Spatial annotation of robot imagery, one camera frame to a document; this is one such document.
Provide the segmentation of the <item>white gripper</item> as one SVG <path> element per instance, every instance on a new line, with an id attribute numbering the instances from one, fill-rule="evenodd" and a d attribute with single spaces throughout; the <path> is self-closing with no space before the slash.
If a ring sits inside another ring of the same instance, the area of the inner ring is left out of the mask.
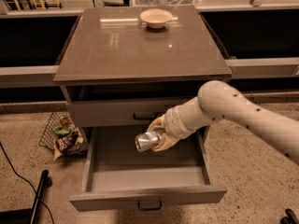
<path id="1" fill-rule="evenodd" d="M 175 145 L 179 139 L 185 139 L 200 127 L 200 109 L 195 105 L 177 105 L 167 110 L 164 115 L 156 118 L 148 127 L 148 132 L 163 129 L 168 133 L 163 133 L 154 152 L 169 149 Z"/>

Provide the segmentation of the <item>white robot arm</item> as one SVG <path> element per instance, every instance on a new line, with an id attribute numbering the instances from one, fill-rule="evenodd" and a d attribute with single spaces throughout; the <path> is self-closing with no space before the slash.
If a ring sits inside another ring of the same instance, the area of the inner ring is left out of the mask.
<path id="1" fill-rule="evenodd" d="M 167 150 L 198 129 L 223 119 L 243 126 L 299 164 L 299 121 L 252 103 L 240 91 L 218 80 L 208 81 L 196 97 L 168 109 L 150 124 L 151 131 L 162 133 L 153 150 Z"/>

